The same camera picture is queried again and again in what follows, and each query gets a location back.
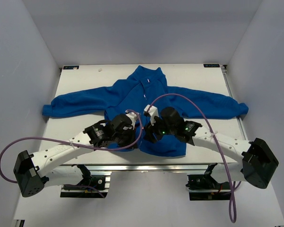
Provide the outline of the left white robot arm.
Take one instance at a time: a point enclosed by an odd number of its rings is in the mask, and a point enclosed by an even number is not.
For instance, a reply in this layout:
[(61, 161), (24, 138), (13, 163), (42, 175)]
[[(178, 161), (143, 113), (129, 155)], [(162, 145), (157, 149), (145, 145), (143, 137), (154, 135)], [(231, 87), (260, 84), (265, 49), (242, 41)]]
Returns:
[(43, 151), (18, 154), (14, 175), (23, 197), (31, 197), (45, 187), (60, 184), (75, 184), (81, 189), (90, 185), (92, 176), (82, 164), (64, 166), (64, 163), (83, 154), (111, 149), (133, 148), (135, 125), (139, 115), (133, 112), (119, 114), (113, 120), (102, 120), (87, 128), (68, 141)]

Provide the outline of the blue zip jacket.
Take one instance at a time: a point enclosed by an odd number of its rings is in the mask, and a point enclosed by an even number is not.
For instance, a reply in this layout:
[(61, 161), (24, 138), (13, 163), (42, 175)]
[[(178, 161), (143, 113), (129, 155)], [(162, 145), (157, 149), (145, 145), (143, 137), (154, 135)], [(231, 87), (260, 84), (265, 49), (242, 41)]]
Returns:
[(161, 68), (151, 70), (143, 66), (126, 79), (117, 80), (110, 87), (98, 87), (59, 95), (44, 105), (42, 115), (54, 118), (74, 117), (104, 111), (105, 119), (132, 109), (143, 113), (155, 99), (159, 111), (173, 107), (185, 118), (228, 120), (248, 113), (245, 103), (222, 94), (167, 85)]

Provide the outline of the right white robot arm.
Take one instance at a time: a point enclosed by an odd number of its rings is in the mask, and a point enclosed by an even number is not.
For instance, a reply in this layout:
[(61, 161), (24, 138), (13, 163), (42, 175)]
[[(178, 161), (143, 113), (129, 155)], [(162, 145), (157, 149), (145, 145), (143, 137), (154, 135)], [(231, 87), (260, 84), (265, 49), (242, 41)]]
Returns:
[(217, 163), (208, 166), (201, 182), (211, 189), (227, 182), (229, 178), (265, 189), (279, 165), (263, 139), (238, 140), (210, 132), (198, 122), (185, 121), (173, 107), (159, 112), (156, 107), (147, 105), (143, 114), (150, 118), (150, 122), (144, 126), (147, 141), (157, 143), (165, 136), (173, 136), (181, 143), (206, 148), (235, 160), (228, 166)]

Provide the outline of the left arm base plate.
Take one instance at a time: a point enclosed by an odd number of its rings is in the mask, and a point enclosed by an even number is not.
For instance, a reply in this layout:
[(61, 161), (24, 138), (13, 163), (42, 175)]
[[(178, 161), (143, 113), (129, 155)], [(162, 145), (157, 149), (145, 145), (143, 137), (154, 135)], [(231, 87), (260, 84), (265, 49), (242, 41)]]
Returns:
[(61, 188), (61, 198), (104, 199), (109, 190), (111, 172), (92, 171), (85, 165), (72, 165), (79, 170), (81, 179), (76, 183), (68, 183)]

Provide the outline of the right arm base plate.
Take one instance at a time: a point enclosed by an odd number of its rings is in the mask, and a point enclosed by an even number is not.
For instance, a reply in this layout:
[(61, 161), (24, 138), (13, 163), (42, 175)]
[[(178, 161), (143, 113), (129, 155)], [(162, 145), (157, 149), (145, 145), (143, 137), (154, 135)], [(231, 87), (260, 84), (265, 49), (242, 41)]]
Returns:
[(231, 198), (228, 182), (218, 183), (204, 175), (188, 175), (186, 188), (190, 201), (229, 201)]

